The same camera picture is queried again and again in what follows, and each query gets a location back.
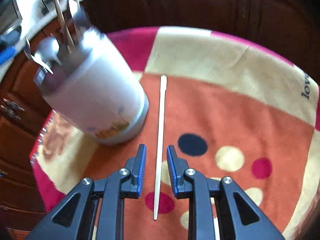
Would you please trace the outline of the patterned fleece blanket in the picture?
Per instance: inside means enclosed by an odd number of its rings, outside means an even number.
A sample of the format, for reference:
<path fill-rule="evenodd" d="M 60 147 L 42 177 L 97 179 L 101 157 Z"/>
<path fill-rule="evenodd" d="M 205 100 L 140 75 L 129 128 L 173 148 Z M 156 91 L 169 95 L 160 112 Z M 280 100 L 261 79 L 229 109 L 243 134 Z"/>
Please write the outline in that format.
<path fill-rule="evenodd" d="M 50 211 L 85 177 L 101 179 L 147 147 L 144 188 L 125 202 L 125 239 L 186 239 L 188 201 L 174 197 L 162 162 L 153 219 L 160 77 L 167 77 L 164 145 L 205 176 L 232 177 L 286 239 L 317 239 L 319 83 L 289 60 L 238 37 L 193 28 L 111 33 L 150 108 L 141 133 L 98 145 L 52 112 L 30 158 Z"/>

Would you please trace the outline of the white steel utensil canister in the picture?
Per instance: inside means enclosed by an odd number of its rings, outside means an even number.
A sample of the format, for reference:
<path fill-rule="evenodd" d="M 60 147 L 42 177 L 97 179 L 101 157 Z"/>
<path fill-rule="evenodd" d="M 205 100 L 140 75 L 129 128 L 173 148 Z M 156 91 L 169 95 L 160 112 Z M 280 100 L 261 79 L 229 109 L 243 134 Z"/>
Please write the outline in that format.
<path fill-rule="evenodd" d="M 137 136 L 149 110 L 148 97 L 124 57 L 95 27 L 51 73 L 39 68 L 34 82 L 53 110 L 105 145 Z"/>

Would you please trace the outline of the pale bamboo chopstick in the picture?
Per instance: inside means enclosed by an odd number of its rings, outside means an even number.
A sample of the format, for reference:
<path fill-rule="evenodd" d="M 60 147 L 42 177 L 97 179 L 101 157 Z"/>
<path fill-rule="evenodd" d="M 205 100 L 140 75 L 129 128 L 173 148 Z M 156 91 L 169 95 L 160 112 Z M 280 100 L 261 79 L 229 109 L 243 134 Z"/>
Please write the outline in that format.
<path fill-rule="evenodd" d="M 159 211 L 159 198 L 161 191 L 163 137 L 164 137 L 164 117 L 165 117 L 165 95 L 167 90 L 167 77 L 162 75 L 160 78 L 159 91 L 159 115 L 158 115 L 158 137 L 156 152 L 156 171 L 155 171 L 155 191 L 153 203 L 153 220 L 157 220 Z"/>

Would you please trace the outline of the white ceramic spoon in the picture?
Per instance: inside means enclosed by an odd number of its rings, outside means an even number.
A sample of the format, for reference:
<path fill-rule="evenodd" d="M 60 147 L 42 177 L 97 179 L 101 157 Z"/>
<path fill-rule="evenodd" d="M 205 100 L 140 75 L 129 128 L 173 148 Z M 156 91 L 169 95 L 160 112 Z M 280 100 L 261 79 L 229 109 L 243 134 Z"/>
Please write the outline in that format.
<path fill-rule="evenodd" d="M 57 39 L 50 36 L 41 40 L 35 50 L 34 57 L 44 63 L 57 63 L 60 66 L 62 63 L 57 56 L 59 50 L 60 45 Z"/>

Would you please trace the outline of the steel spoon purple sheen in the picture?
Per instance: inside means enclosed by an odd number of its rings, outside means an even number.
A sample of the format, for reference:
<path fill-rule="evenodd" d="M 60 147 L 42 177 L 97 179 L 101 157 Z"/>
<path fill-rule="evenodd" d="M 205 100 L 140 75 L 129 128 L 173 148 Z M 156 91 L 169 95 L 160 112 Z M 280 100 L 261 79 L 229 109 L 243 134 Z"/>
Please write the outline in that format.
<path fill-rule="evenodd" d="M 50 67 L 47 64 L 45 64 L 39 57 L 35 57 L 31 54 L 30 43 L 29 43 L 29 40 L 27 37 L 25 38 L 25 47 L 23 48 L 23 51 L 28 59 L 34 61 L 36 64 L 41 66 L 43 69 L 45 69 L 50 74 L 53 74 L 53 71 L 50 69 Z"/>

